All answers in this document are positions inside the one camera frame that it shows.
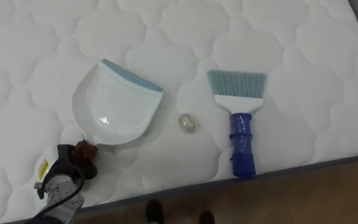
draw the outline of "shoe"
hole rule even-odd
[[[199,224],[215,224],[214,215],[209,211],[202,212]]]
[[[162,206],[158,200],[150,200],[147,202],[146,218],[148,223],[164,224]]]

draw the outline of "white dustpan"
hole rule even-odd
[[[161,102],[163,89],[103,59],[73,94],[73,114],[93,144],[123,144],[141,136]]]

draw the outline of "white mattress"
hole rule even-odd
[[[233,178],[210,69],[269,75],[253,119],[259,174],[358,155],[358,23],[346,0],[0,1],[0,223],[37,212],[43,151],[83,138],[71,96],[102,58],[165,96],[144,136],[101,150],[86,206]]]

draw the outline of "brush bristles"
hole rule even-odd
[[[212,70],[208,78],[214,95],[263,98],[266,81],[263,73]]]

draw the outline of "small gold object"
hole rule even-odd
[[[192,133],[196,128],[196,124],[193,122],[193,120],[191,119],[190,115],[187,114],[187,113],[185,113],[182,116],[180,116],[179,123],[189,133]]]

